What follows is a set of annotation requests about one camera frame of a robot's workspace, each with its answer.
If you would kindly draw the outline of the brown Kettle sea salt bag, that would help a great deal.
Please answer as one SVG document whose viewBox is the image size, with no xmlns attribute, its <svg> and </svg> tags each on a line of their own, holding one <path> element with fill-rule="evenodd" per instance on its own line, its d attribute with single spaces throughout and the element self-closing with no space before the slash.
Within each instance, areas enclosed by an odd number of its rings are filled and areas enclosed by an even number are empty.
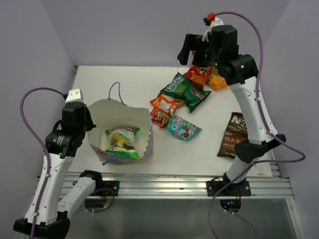
<svg viewBox="0 0 319 239">
<path fill-rule="evenodd" d="M 248 132 L 242 113 L 233 112 L 226 127 L 218 157 L 235 158 L 235 145 L 246 140 Z"/>
</svg>

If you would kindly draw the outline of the aluminium mounting rail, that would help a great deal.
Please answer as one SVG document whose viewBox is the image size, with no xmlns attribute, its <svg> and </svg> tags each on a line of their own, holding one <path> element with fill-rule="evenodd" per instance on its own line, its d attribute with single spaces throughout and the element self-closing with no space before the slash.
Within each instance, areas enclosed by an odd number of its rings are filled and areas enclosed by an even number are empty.
<svg viewBox="0 0 319 239">
<path fill-rule="evenodd" d="M 103 181 L 115 183 L 119 199 L 211 199 L 216 191 L 212 177 L 173 175 L 102 174 Z M 288 179 L 249 177 L 239 192 L 219 195 L 221 199 L 293 199 Z"/>
</svg>

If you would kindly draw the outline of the teal Foxy candy bag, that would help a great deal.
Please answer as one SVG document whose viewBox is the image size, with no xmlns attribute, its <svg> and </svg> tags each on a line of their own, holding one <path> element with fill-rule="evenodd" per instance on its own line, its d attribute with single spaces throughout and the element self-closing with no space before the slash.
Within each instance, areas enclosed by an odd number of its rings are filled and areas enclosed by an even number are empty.
<svg viewBox="0 0 319 239">
<path fill-rule="evenodd" d="M 202 128 L 178 116 L 172 116 L 166 128 L 179 140 L 190 140 L 202 131 Z"/>
</svg>

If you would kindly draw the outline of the dark green Kettle chips bag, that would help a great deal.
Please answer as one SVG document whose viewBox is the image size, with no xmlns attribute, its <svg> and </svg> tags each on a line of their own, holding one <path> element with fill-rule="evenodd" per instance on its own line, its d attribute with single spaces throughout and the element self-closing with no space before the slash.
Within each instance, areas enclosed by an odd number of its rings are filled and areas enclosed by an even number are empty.
<svg viewBox="0 0 319 239">
<path fill-rule="evenodd" d="M 204 91 L 193 85 L 181 73 L 177 72 L 171 83 L 160 91 L 161 93 L 185 101 L 190 113 L 192 113 L 212 91 Z"/>
</svg>

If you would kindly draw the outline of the orange silver snack packet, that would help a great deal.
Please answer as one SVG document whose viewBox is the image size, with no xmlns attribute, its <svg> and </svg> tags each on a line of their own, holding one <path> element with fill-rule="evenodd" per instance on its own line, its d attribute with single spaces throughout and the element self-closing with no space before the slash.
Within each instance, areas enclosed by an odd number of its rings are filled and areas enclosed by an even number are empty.
<svg viewBox="0 0 319 239">
<path fill-rule="evenodd" d="M 156 98 L 150 100 L 150 104 L 158 110 L 173 116 L 178 108 L 184 106 L 185 100 L 159 93 Z"/>
</svg>

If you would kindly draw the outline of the yellow orange snack bag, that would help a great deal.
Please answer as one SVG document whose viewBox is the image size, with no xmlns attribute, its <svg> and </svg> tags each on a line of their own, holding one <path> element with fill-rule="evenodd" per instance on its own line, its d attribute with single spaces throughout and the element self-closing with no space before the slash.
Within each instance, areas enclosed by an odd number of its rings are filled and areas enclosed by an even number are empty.
<svg viewBox="0 0 319 239">
<path fill-rule="evenodd" d="M 223 77 L 221 77 L 216 68 L 212 68 L 208 85 L 212 88 L 212 90 L 218 90 L 220 88 L 226 87 L 227 83 Z"/>
</svg>

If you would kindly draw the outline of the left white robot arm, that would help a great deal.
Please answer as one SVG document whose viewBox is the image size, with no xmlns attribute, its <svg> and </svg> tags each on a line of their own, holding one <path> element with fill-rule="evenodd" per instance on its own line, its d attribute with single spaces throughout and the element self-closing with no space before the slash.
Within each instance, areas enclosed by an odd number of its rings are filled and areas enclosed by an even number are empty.
<svg viewBox="0 0 319 239">
<path fill-rule="evenodd" d="M 75 186 L 63 198 L 60 193 L 66 174 L 86 132 L 95 128 L 83 102 L 66 103 L 62 119 L 45 139 L 48 152 L 34 199 L 25 216 L 14 222 L 13 230 L 31 238 L 63 239 L 68 234 L 70 219 L 90 194 L 102 193 L 102 175 L 83 171 Z"/>
</svg>

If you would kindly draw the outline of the light green chips bag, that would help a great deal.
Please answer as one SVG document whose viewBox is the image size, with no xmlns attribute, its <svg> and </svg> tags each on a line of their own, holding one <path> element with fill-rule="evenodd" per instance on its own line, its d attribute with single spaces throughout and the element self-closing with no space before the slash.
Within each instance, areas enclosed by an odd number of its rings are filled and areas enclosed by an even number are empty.
<svg viewBox="0 0 319 239">
<path fill-rule="evenodd" d="M 105 134 L 110 140 L 110 146 L 105 151 L 122 157 L 139 159 L 135 150 L 135 138 L 139 127 L 121 126 L 105 130 Z"/>
</svg>

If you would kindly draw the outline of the left black base bracket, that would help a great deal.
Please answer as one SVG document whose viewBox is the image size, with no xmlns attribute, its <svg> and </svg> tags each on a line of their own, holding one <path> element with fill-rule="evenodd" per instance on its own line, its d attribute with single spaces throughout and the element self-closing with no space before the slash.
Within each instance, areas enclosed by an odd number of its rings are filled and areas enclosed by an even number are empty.
<svg viewBox="0 0 319 239">
<path fill-rule="evenodd" d="M 103 196 L 107 194 L 107 196 L 110 197 L 117 197 L 118 191 L 120 188 L 120 182 L 116 180 L 107 180 L 107 181 L 101 181 L 96 182 L 93 181 L 93 185 L 88 188 L 88 190 L 85 191 L 85 197 L 88 196 Z"/>
</svg>

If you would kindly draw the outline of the red Doritos chips bag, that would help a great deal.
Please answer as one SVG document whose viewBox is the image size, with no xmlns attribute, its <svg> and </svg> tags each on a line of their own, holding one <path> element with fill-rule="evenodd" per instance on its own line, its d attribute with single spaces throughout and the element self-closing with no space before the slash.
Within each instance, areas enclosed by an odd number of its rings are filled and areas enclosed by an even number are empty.
<svg viewBox="0 0 319 239">
<path fill-rule="evenodd" d="M 191 64 L 189 70 L 184 73 L 184 77 L 199 89 L 204 90 L 204 85 L 208 83 L 213 67 L 197 67 Z"/>
</svg>

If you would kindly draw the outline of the small red snack packet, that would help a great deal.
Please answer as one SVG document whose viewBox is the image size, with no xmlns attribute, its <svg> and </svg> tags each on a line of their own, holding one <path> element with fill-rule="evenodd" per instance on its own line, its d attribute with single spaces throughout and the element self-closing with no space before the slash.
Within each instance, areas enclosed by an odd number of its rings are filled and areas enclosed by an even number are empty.
<svg viewBox="0 0 319 239">
<path fill-rule="evenodd" d="M 171 116 L 157 108 L 153 108 L 151 113 L 151 121 L 159 128 L 165 128 L 171 118 Z"/>
</svg>

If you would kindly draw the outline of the white patterned paper bag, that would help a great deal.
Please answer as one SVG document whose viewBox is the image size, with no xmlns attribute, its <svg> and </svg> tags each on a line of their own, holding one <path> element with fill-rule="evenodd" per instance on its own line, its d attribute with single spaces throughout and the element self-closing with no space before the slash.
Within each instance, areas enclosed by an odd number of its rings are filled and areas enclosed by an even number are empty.
<svg viewBox="0 0 319 239">
<path fill-rule="evenodd" d="M 140 163 L 152 158 L 150 111 L 126 104 L 119 82 L 109 88 L 105 99 L 94 102 L 88 109 L 96 125 L 88 132 L 88 142 L 102 165 Z"/>
</svg>

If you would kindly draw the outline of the right black base bracket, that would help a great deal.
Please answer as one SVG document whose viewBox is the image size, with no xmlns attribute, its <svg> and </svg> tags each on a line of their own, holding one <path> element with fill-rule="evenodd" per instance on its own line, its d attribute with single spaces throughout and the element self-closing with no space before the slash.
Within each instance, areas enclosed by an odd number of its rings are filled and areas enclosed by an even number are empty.
<svg viewBox="0 0 319 239">
<path fill-rule="evenodd" d="M 208 197 L 213 197 L 218 191 L 220 191 L 217 196 L 220 197 L 236 197 L 236 196 L 251 196 L 250 184 L 248 181 L 237 184 L 231 184 L 227 188 L 222 188 L 228 183 L 228 181 L 215 177 L 209 181 L 206 181 L 206 192 Z"/>
</svg>

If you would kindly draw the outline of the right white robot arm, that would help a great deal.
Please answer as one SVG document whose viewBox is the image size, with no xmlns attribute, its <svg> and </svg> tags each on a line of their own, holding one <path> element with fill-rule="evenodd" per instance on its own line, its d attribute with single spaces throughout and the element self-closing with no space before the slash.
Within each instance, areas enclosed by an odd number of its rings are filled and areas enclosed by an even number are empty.
<svg viewBox="0 0 319 239">
<path fill-rule="evenodd" d="M 246 124 L 248 138 L 235 144 L 235 160 L 223 175 L 222 190 L 231 196 L 239 191 L 248 168 L 265 153 L 285 142 L 286 137 L 271 124 L 257 82 L 259 71 L 255 59 L 249 54 L 239 54 L 237 29 L 231 25 L 215 26 L 207 41 L 203 41 L 201 35 L 187 34 L 177 56 L 180 64 L 187 64 L 191 51 L 194 52 L 195 66 L 217 68 L 235 95 Z"/>
</svg>

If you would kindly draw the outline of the black base bracket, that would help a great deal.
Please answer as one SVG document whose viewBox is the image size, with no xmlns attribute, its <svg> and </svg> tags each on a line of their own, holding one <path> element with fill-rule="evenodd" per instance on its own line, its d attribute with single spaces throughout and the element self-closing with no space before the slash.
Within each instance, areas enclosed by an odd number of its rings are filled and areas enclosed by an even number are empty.
<svg viewBox="0 0 319 239">
<path fill-rule="evenodd" d="M 88 188 L 88 190 L 85 191 L 85 197 L 88 196 L 103 196 L 107 194 L 107 196 L 110 197 L 117 197 L 118 191 L 120 188 L 120 182 L 116 180 L 107 180 L 107 181 L 101 181 L 96 182 L 93 181 L 93 185 Z"/>
<path fill-rule="evenodd" d="M 206 192 L 208 197 L 213 197 L 218 191 L 220 191 L 217 196 L 220 197 L 236 197 L 236 196 L 251 196 L 250 184 L 248 181 L 237 184 L 231 184 L 227 188 L 222 188 L 228 183 L 228 181 L 215 177 L 209 181 L 206 181 Z"/>
</svg>

